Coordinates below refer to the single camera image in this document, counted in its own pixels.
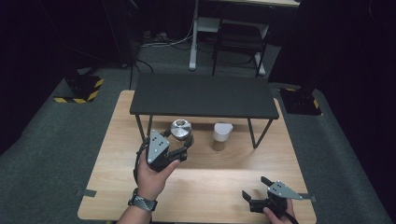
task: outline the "chair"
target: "chair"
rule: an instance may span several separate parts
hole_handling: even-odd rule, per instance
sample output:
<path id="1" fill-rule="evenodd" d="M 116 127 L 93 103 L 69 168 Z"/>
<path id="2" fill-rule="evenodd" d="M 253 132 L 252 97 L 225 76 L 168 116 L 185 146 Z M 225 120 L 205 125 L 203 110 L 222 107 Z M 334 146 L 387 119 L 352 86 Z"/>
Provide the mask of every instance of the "chair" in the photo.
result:
<path id="1" fill-rule="evenodd" d="M 212 76 L 215 75 L 219 50 L 226 50 L 249 53 L 252 56 L 259 52 L 260 61 L 256 72 L 256 77 L 258 77 L 268 34 L 262 37 L 261 29 L 254 24 L 266 24 L 269 27 L 274 20 L 274 15 L 275 8 L 266 5 L 232 3 L 224 8 L 220 16 L 218 36 L 212 55 L 214 58 Z"/>

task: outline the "hand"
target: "hand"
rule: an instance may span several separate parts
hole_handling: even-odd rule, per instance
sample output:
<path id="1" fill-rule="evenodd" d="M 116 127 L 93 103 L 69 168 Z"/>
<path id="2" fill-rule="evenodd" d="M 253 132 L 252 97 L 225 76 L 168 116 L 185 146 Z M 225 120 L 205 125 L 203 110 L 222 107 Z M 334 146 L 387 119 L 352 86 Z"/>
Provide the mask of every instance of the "hand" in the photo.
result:
<path id="1" fill-rule="evenodd" d="M 287 199 L 287 202 L 288 202 L 288 207 L 286 208 L 286 212 L 289 213 L 292 217 L 295 217 L 294 211 L 293 211 L 293 202 L 291 201 L 291 199 Z M 291 221 L 285 216 L 281 217 L 280 219 L 277 218 L 277 216 L 271 211 L 271 209 L 269 209 L 267 207 L 264 207 L 263 212 L 272 224 L 290 224 L 291 223 Z"/>
<path id="2" fill-rule="evenodd" d="M 151 170 L 146 162 L 146 149 L 140 155 L 137 172 L 137 194 L 144 199 L 154 201 L 165 188 L 166 179 L 174 172 L 180 161 L 173 161 L 159 173 Z"/>

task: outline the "table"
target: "table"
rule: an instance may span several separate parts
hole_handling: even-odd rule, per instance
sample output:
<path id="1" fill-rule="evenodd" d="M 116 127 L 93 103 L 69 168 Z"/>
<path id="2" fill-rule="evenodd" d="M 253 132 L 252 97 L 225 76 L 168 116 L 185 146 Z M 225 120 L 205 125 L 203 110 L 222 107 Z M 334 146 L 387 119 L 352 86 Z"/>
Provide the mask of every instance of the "table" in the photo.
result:
<path id="1" fill-rule="evenodd" d="M 133 97 L 133 91 L 120 94 L 87 186 L 96 194 L 84 196 L 78 209 L 82 219 L 117 220 L 136 187 L 133 169 L 141 138 L 136 120 L 129 113 Z M 152 128 L 164 130 L 174 119 L 158 117 Z M 250 213 L 241 195 L 243 189 L 253 198 L 266 197 L 266 187 L 260 182 L 262 175 L 273 181 L 279 179 L 299 193 L 307 193 L 281 113 L 262 144 L 254 150 L 245 137 L 248 126 L 244 119 L 222 119 L 233 124 L 233 132 L 224 150 L 212 150 L 211 130 L 219 120 L 189 117 L 195 143 L 187 160 L 169 177 L 159 196 L 154 221 L 269 223 L 263 214 Z M 255 120 L 252 123 L 258 129 L 264 126 Z M 300 223 L 316 223 L 310 201 L 294 201 L 294 211 Z"/>
<path id="2" fill-rule="evenodd" d="M 136 116 L 142 136 L 140 115 L 247 119 L 254 148 L 258 147 L 272 121 L 279 118 L 266 80 L 250 77 L 140 74 L 131 114 Z M 259 140 L 253 134 L 251 119 L 268 119 Z"/>
<path id="3" fill-rule="evenodd" d="M 246 3 L 255 3 L 255 4 L 265 4 L 271 6 L 278 7 L 297 7 L 299 3 L 294 0 L 218 0 L 225 2 L 246 2 Z M 191 52 L 190 52 L 190 70 L 195 70 L 196 61 L 197 61 L 197 36 L 198 32 L 212 32 L 216 33 L 219 28 L 219 19 L 216 18 L 205 18 L 199 16 L 198 11 L 199 0 L 195 0 L 195 10 L 194 10 L 194 18 L 193 18 L 193 27 L 192 27 L 192 43 L 191 43 Z M 260 58 L 259 55 L 256 55 L 256 61 Z M 264 68 L 260 69 L 260 74 L 265 75 Z"/>

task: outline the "chair backrest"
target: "chair backrest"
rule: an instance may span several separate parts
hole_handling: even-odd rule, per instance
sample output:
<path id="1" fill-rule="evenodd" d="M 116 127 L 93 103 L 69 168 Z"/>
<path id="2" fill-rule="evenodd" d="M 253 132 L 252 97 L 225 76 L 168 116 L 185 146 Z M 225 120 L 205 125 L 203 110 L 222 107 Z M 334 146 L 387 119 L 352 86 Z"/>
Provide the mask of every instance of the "chair backrest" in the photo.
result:
<path id="1" fill-rule="evenodd" d="M 220 22 L 223 20 L 243 21 L 258 24 L 271 24 L 275 8 L 260 4 L 231 3 L 223 9 Z"/>

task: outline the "watch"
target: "watch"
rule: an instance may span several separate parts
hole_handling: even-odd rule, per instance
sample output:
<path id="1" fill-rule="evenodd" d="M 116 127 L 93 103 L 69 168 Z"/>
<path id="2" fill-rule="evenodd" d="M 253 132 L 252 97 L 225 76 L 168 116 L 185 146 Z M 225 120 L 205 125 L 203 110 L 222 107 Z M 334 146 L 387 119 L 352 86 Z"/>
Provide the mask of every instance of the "watch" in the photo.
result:
<path id="1" fill-rule="evenodd" d="M 154 211 L 155 207 L 157 206 L 157 203 L 158 203 L 157 201 L 150 201 L 137 195 L 137 188 L 136 188 L 134 189 L 134 192 L 132 193 L 131 198 L 129 199 L 128 205 L 134 205 L 144 210 Z"/>

